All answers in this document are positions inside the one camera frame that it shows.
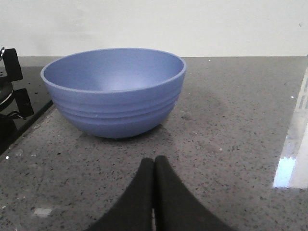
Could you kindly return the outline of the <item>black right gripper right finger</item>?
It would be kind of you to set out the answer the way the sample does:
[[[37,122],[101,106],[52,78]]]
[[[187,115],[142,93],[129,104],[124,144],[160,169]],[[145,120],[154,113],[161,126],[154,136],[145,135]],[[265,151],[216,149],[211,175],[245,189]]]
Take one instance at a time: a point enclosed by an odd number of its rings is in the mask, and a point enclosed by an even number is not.
[[[155,158],[155,221],[158,231],[232,231],[186,188],[168,159]]]

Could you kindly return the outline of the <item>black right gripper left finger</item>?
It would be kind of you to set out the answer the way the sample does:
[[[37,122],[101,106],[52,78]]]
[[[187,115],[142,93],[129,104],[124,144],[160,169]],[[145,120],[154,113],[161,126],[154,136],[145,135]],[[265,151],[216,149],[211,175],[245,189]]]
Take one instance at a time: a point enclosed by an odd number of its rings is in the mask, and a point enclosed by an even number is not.
[[[91,227],[90,231],[150,231],[154,161],[141,160],[138,171],[117,202]]]

